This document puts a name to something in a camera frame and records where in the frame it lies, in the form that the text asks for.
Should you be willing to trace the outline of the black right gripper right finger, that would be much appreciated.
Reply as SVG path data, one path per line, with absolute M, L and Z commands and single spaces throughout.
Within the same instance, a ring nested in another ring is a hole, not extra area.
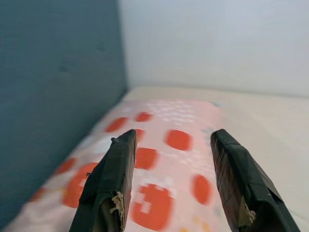
M 233 232 L 297 232 L 271 179 L 226 130 L 211 134 L 216 185 Z

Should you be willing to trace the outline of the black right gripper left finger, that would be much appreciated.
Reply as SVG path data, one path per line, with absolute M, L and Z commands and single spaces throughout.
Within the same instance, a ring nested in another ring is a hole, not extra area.
M 88 174 L 71 232 L 123 232 L 131 200 L 137 132 L 111 139 L 102 160 Z

